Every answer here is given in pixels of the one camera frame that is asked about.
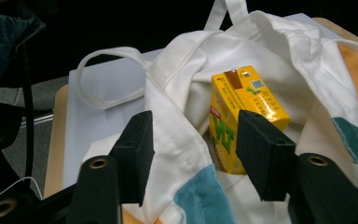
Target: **white tote bag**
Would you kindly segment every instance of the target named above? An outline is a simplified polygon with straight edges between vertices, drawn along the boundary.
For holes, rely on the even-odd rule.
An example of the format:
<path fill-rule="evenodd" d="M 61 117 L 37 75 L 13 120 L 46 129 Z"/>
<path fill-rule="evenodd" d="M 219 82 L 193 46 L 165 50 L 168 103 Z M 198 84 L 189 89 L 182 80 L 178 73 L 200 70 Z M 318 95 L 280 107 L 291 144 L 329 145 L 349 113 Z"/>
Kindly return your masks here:
<path fill-rule="evenodd" d="M 233 26 L 221 31 L 227 12 Z M 285 133 L 297 143 L 296 153 L 329 157 L 358 187 L 358 91 L 342 49 L 358 54 L 358 43 L 323 38 L 306 23 L 248 13 L 244 0 L 216 0 L 204 30 L 177 36 L 151 62 L 133 48 L 85 57 L 76 78 L 87 105 L 107 109 L 144 96 L 145 110 L 153 112 L 156 154 L 144 205 L 123 205 L 132 221 L 290 223 L 286 202 L 260 202 L 247 175 L 216 171 L 202 138 L 208 130 L 211 76 L 245 65 L 255 68 L 290 115 Z M 89 95 L 82 88 L 82 71 L 100 54 L 136 61 L 145 70 L 145 87 L 111 101 Z M 107 154 L 118 136 L 94 142 L 84 160 Z"/>

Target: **table surface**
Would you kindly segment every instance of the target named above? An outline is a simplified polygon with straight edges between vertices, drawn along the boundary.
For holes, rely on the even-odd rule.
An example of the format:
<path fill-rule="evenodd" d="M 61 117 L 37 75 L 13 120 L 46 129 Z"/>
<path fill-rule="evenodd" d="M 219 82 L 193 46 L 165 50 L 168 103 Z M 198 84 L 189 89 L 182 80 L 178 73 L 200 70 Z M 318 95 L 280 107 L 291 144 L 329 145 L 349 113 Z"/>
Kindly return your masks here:
<path fill-rule="evenodd" d="M 358 36 L 346 31 L 338 25 L 324 18 L 313 18 L 324 27 L 333 31 L 343 38 L 358 42 Z M 48 168 L 46 174 L 44 198 L 62 190 L 63 186 L 63 164 L 65 148 L 65 129 L 66 129 L 66 106 L 68 100 L 68 85 L 63 86 L 57 91 L 54 106 L 54 120 L 52 124 Z"/>

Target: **dark background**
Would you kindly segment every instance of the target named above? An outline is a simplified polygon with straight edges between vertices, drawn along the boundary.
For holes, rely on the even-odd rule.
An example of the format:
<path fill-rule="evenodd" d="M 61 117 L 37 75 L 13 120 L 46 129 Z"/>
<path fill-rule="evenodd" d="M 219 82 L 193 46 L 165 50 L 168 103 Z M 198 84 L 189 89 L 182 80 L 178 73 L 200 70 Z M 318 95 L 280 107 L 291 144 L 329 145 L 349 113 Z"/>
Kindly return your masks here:
<path fill-rule="evenodd" d="M 181 33 L 203 29 L 213 1 L 30 1 L 47 24 L 27 42 L 33 83 L 68 76 L 97 49 L 164 48 Z M 248 0 L 247 4 L 249 11 L 323 17 L 358 35 L 358 0 Z M 89 64 L 111 59 L 99 57 Z"/>

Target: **blue fabric patch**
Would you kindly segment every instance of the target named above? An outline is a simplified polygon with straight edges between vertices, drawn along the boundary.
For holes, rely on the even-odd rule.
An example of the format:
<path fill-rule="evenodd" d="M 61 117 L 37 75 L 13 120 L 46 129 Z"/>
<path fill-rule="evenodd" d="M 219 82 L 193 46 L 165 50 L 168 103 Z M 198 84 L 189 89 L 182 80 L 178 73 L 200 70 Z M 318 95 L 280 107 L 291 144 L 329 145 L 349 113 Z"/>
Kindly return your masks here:
<path fill-rule="evenodd" d="M 342 142 L 351 153 L 354 162 L 358 164 L 358 127 L 349 123 L 344 118 L 333 118 Z"/>
<path fill-rule="evenodd" d="M 176 193 L 174 201 L 186 212 L 186 223 L 236 223 L 213 164 L 199 171 Z"/>

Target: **yellow carton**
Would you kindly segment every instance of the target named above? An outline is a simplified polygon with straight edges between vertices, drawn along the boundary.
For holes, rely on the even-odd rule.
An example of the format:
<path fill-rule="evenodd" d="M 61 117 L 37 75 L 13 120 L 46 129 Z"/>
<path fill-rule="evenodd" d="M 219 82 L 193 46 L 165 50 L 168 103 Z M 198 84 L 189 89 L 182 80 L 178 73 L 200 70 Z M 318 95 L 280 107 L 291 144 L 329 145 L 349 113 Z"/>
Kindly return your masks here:
<path fill-rule="evenodd" d="M 258 113 L 283 131 L 290 117 L 252 66 L 212 76 L 210 132 L 223 171 L 246 174 L 237 157 L 238 115 L 241 109 Z"/>

